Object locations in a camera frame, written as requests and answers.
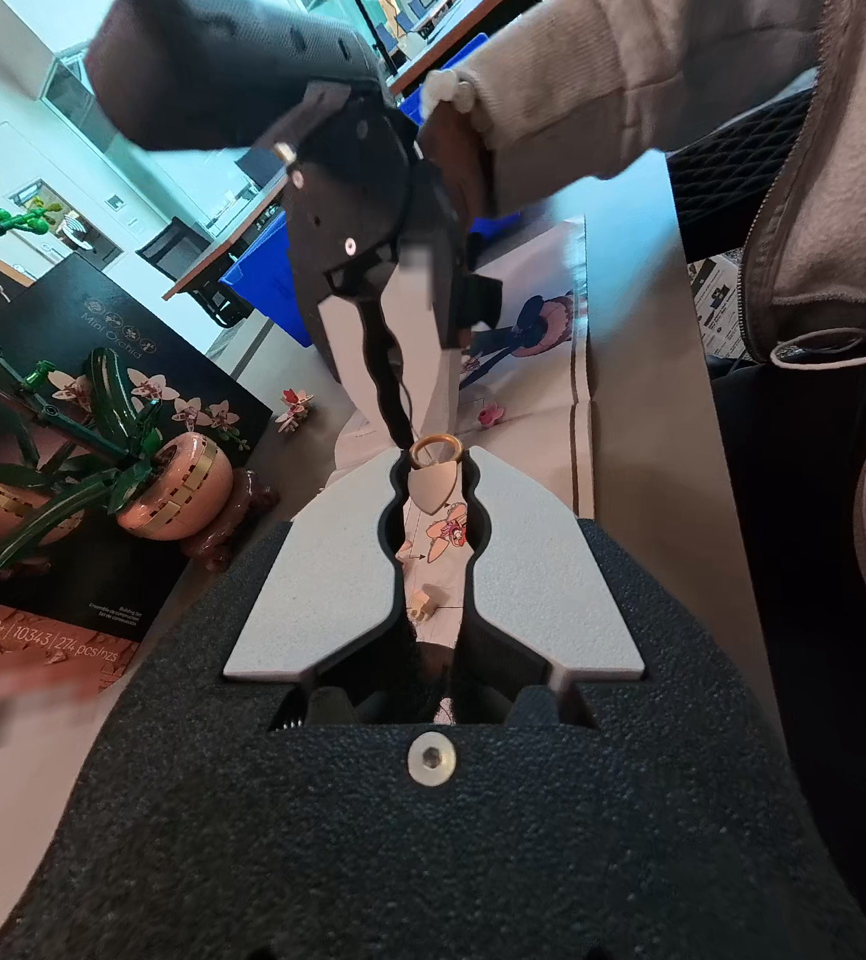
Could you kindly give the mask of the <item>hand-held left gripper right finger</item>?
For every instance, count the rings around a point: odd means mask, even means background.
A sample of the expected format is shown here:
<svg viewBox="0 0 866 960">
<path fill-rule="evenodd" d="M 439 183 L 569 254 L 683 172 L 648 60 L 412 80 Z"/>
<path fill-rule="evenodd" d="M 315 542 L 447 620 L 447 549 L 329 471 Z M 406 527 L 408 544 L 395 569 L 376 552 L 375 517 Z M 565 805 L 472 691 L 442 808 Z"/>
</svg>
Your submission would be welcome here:
<svg viewBox="0 0 866 960">
<path fill-rule="evenodd" d="M 470 671 L 497 689 L 639 681 L 643 658 L 572 510 L 479 446 L 463 483 Z"/>
</svg>

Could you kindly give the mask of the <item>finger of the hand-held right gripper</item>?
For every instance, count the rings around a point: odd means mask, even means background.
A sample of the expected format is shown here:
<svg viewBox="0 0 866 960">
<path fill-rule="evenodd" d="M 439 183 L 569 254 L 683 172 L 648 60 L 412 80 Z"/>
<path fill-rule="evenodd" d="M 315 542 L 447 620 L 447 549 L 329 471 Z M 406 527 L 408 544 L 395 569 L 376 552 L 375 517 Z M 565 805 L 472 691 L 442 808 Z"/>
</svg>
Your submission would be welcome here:
<svg viewBox="0 0 866 960">
<path fill-rule="evenodd" d="M 440 345 L 428 267 L 397 265 L 382 293 L 382 312 L 398 349 L 400 399 L 411 442 L 453 434 L 459 415 L 462 358 Z"/>
<path fill-rule="evenodd" d="M 363 313 L 354 300 L 331 294 L 319 317 L 343 390 L 382 440 L 407 450 L 414 435 L 385 347 L 389 330 L 367 307 Z"/>
</svg>

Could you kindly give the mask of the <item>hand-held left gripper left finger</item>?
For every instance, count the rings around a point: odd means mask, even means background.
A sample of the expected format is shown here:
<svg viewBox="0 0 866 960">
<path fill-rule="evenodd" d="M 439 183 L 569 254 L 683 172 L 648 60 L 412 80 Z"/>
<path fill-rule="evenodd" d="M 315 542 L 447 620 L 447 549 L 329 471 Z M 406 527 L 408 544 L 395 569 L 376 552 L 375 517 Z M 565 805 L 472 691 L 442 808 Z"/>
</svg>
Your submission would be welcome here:
<svg viewBox="0 0 866 960">
<path fill-rule="evenodd" d="M 389 448 L 295 516 L 224 667 L 232 681 L 314 685 L 392 630 L 403 575 L 389 521 L 402 522 L 408 452 Z"/>
</svg>

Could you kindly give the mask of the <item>pink petal with gold ring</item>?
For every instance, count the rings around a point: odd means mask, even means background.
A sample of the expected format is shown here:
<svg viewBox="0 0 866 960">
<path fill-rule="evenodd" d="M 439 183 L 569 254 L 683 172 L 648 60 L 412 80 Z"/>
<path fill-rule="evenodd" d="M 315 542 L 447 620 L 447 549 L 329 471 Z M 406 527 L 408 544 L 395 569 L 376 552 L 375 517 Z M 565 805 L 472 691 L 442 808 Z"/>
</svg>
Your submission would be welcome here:
<svg viewBox="0 0 866 960">
<path fill-rule="evenodd" d="M 447 458 L 437 462 L 421 462 L 420 454 L 434 446 L 448 447 Z M 408 492 L 415 507 L 427 516 L 433 517 L 449 501 L 457 485 L 463 452 L 462 442 L 447 433 L 420 438 L 410 447 Z"/>
</svg>

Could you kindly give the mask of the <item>person's right forearm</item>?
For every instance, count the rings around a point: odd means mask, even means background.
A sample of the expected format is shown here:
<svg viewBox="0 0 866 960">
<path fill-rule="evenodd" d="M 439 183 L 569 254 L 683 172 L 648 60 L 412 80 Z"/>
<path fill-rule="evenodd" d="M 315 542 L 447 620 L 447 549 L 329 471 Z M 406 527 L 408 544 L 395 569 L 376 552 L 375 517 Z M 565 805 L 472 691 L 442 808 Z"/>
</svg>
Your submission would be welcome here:
<svg viewBox="0 0 866 960">
<path fill-rule="evenodd" d="M 422 88 L 492 154 L 493 218 L 610 179 L 761 105 L 818 59 L 823 2 L 548 1 Z"/>
</svg>

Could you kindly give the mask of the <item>grey desk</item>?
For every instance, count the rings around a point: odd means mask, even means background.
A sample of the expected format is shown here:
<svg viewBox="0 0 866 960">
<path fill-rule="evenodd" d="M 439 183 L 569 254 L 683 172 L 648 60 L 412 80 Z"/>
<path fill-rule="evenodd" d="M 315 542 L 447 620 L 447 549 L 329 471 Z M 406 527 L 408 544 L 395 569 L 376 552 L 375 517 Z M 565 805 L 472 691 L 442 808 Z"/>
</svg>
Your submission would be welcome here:
<svg viewBox="0 0 866 960">
<path fill-rule="evenodd" d="M 560 191 L 524 219 L 523 235 L 579 215 L 594 362 L 595 519 L 712 631 L 782 740 L 665 155 L 651 151 L 613 179 Z M 133 675 L 228 579 L 185 572 L 126 676 L 92 702 L 83 723 L 47 725 L 0 749 L 0 926 Z"/>
</svg>

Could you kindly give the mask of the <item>person's right hand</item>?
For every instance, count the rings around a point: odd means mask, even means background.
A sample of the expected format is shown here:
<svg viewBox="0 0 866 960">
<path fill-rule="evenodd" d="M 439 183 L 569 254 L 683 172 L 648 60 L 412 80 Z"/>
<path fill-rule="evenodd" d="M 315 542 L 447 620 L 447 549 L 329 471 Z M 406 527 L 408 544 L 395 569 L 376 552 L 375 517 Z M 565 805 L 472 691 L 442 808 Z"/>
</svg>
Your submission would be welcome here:
<svg viewBox="0 0 866 960">
<path fill-rule="evenodd" d="M 496 212 L 492 154 L 471 113 L 460 112 L 450 101 L 440 101 L 424 121 L 418 146 L 423 157 L 439 169 L 467 240 L 470 265 L 477 267 L 487 241 L 473 223 L 492 219 Z"/>
</svg>

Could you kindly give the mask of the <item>built pink brick flower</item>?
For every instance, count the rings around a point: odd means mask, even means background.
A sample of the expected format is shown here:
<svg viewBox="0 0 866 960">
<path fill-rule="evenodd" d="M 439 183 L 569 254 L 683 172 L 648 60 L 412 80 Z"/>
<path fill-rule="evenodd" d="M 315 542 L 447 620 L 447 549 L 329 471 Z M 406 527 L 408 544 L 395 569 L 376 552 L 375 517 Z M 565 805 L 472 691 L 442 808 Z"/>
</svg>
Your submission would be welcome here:
<svg viewBox="0 0 866 960">
<path fill-rule="evenodd" d="M 295 433 L 311 412 L 315 395 L 306 390 L 292 388 L 282 391 L 284 412 L 276 419 L 278 433 Z"/>
</svg>

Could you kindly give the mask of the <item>blue plastic bin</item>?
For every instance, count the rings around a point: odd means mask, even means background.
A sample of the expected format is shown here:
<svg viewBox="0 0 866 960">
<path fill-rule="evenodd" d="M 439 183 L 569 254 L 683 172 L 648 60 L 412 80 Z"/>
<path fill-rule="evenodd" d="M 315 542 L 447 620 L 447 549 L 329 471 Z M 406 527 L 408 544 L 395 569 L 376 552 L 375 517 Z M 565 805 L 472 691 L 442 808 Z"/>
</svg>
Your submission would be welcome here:
<svg viewBox="0 0 866 960">
<path fill-rule="evenodd" d="M 295 294 L 287 218 L 279 211 L 221 282 L 303 348 L 312 345 Z"/>
<path fill-rule="evenodd" d="M 452 68 L 463 60 L 467 59 L 475 51 L 481 48 L 487 42 L 487 40 L 488 36 L 486 33 L 480 32 L 476 34 L 472 40 L 466 43 L 457 54 L 452 56 L 444 64 L 443 69 Z M 409 117 L 409 119 L 411 119 L 416 126 L 420 126 L 422 123 L 420 90 L 420 88 L 415 90 L 405 99 L 403 99 L 399 105 L 399 109 L 402 111 L 402 113 Z M 478 234 L 484 243 L 489 244 L 503 234 L 507 234 L 514 227 L 516 227 L 520 221 L 521 214 L 518 212 L 499 219 L 477 218 L 472 221 L 470 234 Z"/>
</svg>

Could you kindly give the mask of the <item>instruction booklet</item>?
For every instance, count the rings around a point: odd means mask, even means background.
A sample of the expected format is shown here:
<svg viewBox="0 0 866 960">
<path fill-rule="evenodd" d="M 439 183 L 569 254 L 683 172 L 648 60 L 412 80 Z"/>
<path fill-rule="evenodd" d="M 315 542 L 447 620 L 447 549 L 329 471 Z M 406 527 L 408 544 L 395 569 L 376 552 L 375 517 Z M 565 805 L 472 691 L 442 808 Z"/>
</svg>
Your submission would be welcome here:
<svg viewBox="0 0 866 960">
<path fill-rule="evenodd" d="M 482 447 L 556 495 L 578 517 L 594 514 L 591 389 L 587 372 L 586 229 L 582 216 L 562 220 L 483 270 L 503 282 L 504 306 L 490 345 L 463 356 L 458 438 Z M 477 421 L 490 402 L 501 423 Z M 454 648 L 463 611 L 464 571 L 472 556 L 458 478 L 435 515 L 404 509 L 399 552 L 406 600 L 417 590 L 439 603 L 415 624 L 417 639 Z"/>
</svg>

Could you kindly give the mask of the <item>wood-edged table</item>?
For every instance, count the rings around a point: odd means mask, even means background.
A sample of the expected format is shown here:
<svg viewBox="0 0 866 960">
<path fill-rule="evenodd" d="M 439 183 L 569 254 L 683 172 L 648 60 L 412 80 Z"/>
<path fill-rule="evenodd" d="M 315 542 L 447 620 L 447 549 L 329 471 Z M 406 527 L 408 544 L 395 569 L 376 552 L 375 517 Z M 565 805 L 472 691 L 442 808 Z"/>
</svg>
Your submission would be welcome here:
<svg viewBox="0 0 866 960">
<path fill-rule="evenodd" d="M 179 294 L 188 293 L 199 283 L 207 280 L 207 275 L 217 270 L 214 265 L 223 257 L 239 256 L 246 249 L 247 240 L 259 233 L 262 224 L 271 216 L 270 210 L 279 203 L 288 180 L 290 162 L 295 159 L 294 149 L 290 146 L 272 148 L 256 146 L 247 152 L 245 158 L 271 166 L 274 176 L 267 184 L 260 187 L 259 193 L 248 203 L 245 213 L 199 256 L 168 292 L 163 294 L 165 302 Z"/>
</svg>

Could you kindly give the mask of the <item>black office chair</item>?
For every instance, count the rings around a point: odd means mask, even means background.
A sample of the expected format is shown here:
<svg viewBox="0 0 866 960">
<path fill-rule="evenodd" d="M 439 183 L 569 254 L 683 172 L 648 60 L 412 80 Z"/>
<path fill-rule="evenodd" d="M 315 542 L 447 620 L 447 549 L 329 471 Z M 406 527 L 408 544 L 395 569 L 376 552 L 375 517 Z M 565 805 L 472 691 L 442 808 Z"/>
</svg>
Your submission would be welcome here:
<svg viewBox="0 0 866 960">
<path fill-rule="evenodd" d="M 176 282 L 210 246 L 211 242 L 195 228 L 174 218 L 160 234 L 140 247 L 136 253 L 169 280 Z M 216 271 L 211 271 L 207 279 L 185 293 L 224 330 L 230 330 L 246 320 L 254 309 L 221 282 L 222 275 L 238 258 L 239 255 L 224 256 L 214 265 Z"/>
</svg>

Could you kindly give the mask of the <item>black orchid set box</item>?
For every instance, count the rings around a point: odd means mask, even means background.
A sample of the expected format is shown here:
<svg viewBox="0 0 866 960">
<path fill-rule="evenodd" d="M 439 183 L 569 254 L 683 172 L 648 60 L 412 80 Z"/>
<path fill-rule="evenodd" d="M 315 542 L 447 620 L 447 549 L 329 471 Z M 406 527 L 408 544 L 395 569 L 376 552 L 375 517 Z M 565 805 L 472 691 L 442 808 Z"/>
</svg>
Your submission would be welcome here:
<svg viewBox="0 0 866 960">
<path fill-rule="evenodd" d="M 0 303 L 0 658 L 121 678 L 270 424 L 82 255 Z"/>
</svg>

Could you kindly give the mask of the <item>black pants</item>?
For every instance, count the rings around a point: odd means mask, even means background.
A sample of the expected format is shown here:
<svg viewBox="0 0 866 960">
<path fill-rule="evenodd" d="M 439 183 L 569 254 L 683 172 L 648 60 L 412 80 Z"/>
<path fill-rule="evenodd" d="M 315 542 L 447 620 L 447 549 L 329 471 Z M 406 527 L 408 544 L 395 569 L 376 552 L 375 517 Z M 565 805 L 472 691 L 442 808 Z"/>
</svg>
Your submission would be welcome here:
<svg viewBox="0 0 866 960">
<path fill-rule="evenodd" d="M 866 366 L 751 366 L 712 390 L 790 758 L 866 914 Z"/>
</svg>

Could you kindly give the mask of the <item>glass door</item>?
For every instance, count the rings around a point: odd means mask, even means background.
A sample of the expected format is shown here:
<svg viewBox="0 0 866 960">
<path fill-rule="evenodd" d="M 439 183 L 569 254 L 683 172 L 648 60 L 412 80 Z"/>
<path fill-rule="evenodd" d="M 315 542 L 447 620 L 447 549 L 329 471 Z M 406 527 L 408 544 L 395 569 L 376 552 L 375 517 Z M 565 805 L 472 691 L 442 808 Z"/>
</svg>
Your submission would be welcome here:
<svg viewBox="0 0 866 960">
<path fill-rule="evenodd" d="M 88 42 L 81 42 L 56 55 L 43 100 L 88 143 L 106 155 L 118 133 L 100 107 L 87 75 L 88 46 Z"/>
</svg>

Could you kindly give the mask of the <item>printed white paper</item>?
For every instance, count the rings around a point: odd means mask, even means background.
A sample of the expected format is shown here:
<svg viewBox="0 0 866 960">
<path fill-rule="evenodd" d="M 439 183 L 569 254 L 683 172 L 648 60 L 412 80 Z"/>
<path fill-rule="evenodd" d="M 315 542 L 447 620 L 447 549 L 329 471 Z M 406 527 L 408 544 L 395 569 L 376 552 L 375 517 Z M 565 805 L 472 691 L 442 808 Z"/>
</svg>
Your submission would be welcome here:
<svg viewBox="0 0 866 960">
<path fill-rule="evenodd" d="M 704 352 L 731 361 L 749 359 L 739 323 L 739 261 L 730 250 L 687 265 Z"/>
</svg>

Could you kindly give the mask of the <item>green brick orchid stem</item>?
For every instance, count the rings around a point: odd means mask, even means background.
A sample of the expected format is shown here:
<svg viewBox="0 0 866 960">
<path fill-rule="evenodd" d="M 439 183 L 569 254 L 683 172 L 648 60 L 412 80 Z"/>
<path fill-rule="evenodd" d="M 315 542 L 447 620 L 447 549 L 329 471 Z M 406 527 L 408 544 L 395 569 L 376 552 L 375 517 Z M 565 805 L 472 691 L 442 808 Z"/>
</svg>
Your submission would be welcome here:
<svg viewBox="0 0 866 960">
<path fill-rule="evenodd" d="M 0 209 L 0 238 L 16 232 L 38 236 L 48 234 L 56 225 L 56 215 L 61 210 L 61 205 L 56 203 L 41 203 L 21 214 Z M 19 425 L 24 463 L 27 466 L 39 463 L 32 452 L 32 438 L 26 424 L 52 428 L 74 449 L 88 450 L 115 467 L 149 462 L 152 451 L 147 448 L 147 440 L 160 439 L 156 401 L 149 401 L 141 411 L 135 409 L 125 368 L 110 348 L 99 347 L 91 351 L 83 370 L 89 408 L 87 420 L 80 422 L 62 413 L 40 392 L 42 385 L 55 373 L 54 365 L 40 361 L 33 372 L 23 375 L 7 361 L 0 348 L 0 404 Z"/>
</svg>

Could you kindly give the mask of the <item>black quilted cloth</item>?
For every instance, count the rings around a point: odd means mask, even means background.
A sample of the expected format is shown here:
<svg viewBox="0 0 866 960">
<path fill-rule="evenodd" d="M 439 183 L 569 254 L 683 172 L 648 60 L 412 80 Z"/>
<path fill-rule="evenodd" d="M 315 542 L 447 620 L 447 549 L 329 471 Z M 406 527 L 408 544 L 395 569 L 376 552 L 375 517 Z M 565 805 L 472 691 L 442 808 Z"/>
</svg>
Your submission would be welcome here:
<svg viewBox="0 0 866 960">
<path fill-rule="evenodd" d="M 755 215 L 799 136 L 812 96 L 811 88 L 783 94 L 667 153 L 688 263 L 744 246 Z"/>
</svg>

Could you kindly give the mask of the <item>person's beige jacket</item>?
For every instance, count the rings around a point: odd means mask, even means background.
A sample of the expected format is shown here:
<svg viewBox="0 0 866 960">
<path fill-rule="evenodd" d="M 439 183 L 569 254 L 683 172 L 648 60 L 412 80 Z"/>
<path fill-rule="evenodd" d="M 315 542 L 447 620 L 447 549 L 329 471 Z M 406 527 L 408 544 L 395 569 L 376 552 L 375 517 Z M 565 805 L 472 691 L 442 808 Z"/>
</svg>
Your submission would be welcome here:
<svg viewBox="0 0 866 960">
<path fill-rule="evenodd" d="M 866 367 L 866 2 L 823 2 L 803 126 L 751 226 L 741 270 L 756 367 Z M 866 462 L 854 505 L 866 583 Z"/>
</svg>

